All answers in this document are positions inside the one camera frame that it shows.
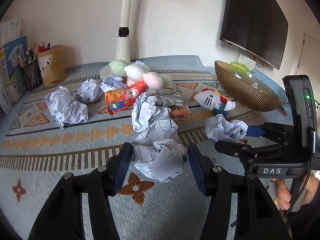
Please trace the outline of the Hello Kitty plush toy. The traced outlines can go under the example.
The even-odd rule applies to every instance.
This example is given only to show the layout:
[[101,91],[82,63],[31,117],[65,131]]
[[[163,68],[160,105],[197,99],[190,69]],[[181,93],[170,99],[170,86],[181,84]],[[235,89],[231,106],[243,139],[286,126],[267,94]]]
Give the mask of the Hello Kitty plush toy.
[[213,112],[214,115],[227,115],[228,112],[234,110],[236,107],[234,101],[228,100],[219,92],[209,88],[201,90],[200,93],[194,96],[194,100],[202,108]]

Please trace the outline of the small orange packet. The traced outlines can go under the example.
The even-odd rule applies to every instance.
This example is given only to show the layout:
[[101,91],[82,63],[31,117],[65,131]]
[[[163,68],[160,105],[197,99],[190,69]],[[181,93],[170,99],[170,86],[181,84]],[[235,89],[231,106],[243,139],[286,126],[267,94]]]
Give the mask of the small orange packet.
[[186,103],[182,106],[172,106],[169,116],[174,121],[185,121],[190,115],[190,109]]

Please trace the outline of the grid-printed paper ball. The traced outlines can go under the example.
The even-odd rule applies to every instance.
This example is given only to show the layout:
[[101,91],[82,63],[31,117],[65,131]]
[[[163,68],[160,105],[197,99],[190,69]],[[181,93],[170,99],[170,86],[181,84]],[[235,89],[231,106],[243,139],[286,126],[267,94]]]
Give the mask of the grid-printed paper ball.
[[189,157],[177,129],[177,124],[169,118],[157,120],[141,132],[132,142],[134,167],[161,183],[182,173]]

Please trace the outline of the plaid fabric bow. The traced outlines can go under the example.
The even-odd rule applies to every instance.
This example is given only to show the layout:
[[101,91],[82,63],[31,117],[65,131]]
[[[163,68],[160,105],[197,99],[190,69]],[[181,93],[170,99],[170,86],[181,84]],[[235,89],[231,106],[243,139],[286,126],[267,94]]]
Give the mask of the plaid fabric bow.
[[172,107],[184,105],[183,98],[178,94],[157,94],[155,97],[157,99],[156,106]]

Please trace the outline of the large paper ball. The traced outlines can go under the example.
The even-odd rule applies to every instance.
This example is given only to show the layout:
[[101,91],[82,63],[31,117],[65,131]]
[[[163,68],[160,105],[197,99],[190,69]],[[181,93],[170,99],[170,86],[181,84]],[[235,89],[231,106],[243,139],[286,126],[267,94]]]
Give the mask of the large paper ball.
[[87,105],[79,102],[75,95],[63,86],[47,94],[44,100],[61,129],[64,129],[65,124],[73,125],[88,121]]

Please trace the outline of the small paper ball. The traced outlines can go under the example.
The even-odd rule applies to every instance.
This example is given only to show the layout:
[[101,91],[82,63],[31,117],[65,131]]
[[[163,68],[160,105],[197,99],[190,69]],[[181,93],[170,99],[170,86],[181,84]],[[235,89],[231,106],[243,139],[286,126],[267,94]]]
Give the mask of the small paper ball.
[[100,86],[93,80],[86,80],[78,89],[78,94],[84,103],[92,103],[98,100],[100,93]]

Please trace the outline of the orange snack bag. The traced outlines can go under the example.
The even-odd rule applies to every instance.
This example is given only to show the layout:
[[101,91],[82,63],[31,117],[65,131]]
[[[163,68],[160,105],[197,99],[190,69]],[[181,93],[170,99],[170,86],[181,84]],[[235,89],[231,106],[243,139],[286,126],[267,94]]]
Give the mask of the orange snack bag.
[[138,82],[126,88],[109,90],[105,93],[107,112],[114,115],[134,105],[136,99],[145,91],[144,81]]

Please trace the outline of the brown ribbed bowl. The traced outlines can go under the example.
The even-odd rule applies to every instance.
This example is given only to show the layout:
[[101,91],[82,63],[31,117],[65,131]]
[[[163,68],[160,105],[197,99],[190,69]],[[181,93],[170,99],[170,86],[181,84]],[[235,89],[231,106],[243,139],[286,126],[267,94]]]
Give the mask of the brown ribbed bowl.
[[248,108],[270,112],[283,103],[270,87],[236,66],[215,61],[215,73],[223,89]]

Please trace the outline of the black mesh pencil cup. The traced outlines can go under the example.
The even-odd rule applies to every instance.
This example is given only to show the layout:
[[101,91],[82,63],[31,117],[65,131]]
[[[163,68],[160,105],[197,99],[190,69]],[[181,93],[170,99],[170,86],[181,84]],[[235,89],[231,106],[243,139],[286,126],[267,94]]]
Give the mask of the black mesh pencil cup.
[[32,91],[43,84],[40,67],[36,55],[27,49],[25,57],[18,57],[18,63],[22,67],[27,89]]

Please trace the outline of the blue cover workbook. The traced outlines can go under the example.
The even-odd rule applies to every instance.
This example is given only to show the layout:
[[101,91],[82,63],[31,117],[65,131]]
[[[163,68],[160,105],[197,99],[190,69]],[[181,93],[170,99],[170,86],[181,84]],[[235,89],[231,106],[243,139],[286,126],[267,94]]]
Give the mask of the blue cover workbook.
[[27,37],[22,36],[1,48],[1,75],[9,99],[16,103],[26,92],[27,84],[20,62],[27,52]]

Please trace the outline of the yellow cylindrical pen holder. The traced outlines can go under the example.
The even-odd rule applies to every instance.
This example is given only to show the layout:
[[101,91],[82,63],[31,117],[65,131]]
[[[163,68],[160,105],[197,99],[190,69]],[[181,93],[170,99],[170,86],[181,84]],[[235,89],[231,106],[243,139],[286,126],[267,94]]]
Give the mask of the yellow cylindrical pen holder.
[[44,86],[62,82],[66,77],[62,45],[53,46],[50,50],[37,54],[41,78]]

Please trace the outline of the white desk lamp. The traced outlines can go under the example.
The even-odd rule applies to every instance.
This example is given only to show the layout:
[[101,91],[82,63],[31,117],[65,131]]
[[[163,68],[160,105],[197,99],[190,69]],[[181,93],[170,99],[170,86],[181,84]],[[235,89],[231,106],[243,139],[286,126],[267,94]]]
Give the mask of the white desk lamp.
[[130,61],[130,11],[132,0],[122,0],[120,24],[117,36],[116,60]]

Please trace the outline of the white paper book stack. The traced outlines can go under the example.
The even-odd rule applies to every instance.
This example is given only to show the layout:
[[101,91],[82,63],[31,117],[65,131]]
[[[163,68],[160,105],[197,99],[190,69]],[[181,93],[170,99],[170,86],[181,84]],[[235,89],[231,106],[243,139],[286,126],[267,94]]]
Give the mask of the white paper book stack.
[[21,37],[22,20],[16,19],[0,24],[0,48]]

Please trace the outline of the black wall monitor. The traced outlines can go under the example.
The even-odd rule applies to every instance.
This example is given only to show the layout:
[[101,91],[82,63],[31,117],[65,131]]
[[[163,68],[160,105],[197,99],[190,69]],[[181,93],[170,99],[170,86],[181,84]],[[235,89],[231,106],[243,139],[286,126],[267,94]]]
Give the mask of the black wall monitor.
[[276,0],[226,0],[220,40],[279,69],[288,25]]

